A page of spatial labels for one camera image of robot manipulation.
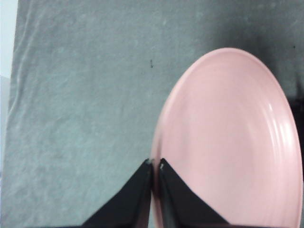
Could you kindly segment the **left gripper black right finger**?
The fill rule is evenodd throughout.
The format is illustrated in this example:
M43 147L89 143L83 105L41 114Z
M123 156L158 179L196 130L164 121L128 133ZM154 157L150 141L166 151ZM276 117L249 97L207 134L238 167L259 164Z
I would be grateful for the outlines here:
M229 222L199 198L165 159L160 161L158 176L164 228L229 227Z

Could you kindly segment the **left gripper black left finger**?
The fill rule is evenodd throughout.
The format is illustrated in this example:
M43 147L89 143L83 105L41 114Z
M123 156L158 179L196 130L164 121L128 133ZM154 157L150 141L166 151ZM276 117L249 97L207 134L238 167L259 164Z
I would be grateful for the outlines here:
M149 223L152 163L144 160L124 186L87 219L83 228L146 228Z

